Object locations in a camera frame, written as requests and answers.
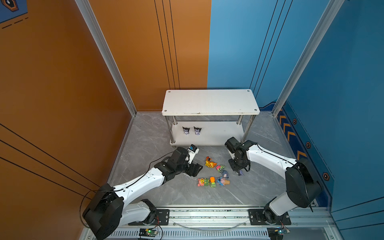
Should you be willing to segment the black white Kuromi figure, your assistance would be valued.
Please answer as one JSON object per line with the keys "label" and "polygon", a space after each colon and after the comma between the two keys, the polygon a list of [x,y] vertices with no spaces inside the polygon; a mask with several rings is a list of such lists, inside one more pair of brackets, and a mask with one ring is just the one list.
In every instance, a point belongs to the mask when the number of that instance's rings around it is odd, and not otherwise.
{"label": "black white Kuromi figure", "polygon": [[189,135],[190,134],[190,128],[187,128],[187,127],[182,127],[183,128],[183,133],[185,135]]}

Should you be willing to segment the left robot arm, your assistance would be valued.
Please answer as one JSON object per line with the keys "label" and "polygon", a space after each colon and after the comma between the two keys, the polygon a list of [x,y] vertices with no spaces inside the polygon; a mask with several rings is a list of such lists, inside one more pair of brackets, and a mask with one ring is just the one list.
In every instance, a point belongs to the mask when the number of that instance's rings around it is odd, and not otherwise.
{"label": "left robot arm", "polygon": [[178,147],[171,154],[166,154],[154,167],[124,184],[114,187],[101,186],[82,213],[82,219],[98,240],[109,237],[118,227],[131,223],[151,224],[155,221],[157,208],[148,199],[136,204],[133,200],[146,192],[160,187],[179,174],[196,177],[203,168],[193,159],[199,152],[195,145],[187,149]]}

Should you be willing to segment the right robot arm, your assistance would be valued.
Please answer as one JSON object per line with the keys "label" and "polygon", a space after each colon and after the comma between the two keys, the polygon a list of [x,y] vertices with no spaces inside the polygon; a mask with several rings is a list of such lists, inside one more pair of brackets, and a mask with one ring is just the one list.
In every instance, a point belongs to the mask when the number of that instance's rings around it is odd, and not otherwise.
{"label": "right robot arm", "polygon": [[228,139],[225,146],[231,155],[230,167],[239,176],[243,170],[251,170],[251,163],[257,163],[286,181],[286,191],[269,201],[263,209],[262,219],[269,225],[280,223],[283,215],[290,210],[310,208],[312,201],[323,191],[316,169],[306,158],[297,161],[252,141],[241,143],[234,137]]}

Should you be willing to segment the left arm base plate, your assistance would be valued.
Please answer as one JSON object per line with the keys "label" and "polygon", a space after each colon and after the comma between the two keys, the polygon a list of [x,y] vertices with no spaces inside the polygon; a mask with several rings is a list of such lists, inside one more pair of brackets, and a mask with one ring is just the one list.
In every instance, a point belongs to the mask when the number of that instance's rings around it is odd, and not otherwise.
{"label": "left arm base plate", "polygon": [[133,222],[129,223],[129,226],[155,226],[159,224],[160,226],[167,226],[170,220],[170,210],[169,209],[157,209],[156,213],[151,217],[150,220],[145,220],[144,222]]}

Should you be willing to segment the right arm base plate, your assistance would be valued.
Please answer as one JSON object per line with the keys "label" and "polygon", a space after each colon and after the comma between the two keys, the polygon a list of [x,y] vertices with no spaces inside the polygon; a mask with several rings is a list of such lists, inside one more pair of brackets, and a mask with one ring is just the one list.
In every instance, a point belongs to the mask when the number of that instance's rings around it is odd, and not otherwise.
{"label": "right arm base plate", "polygon": [[270,210],[264,209],[249,209],[249,220],[252,226],[267,226],[267,225],[285,225],[289,226],[292,224],[291,218],[288,213],[284,213],[281,216],[275,215]]}

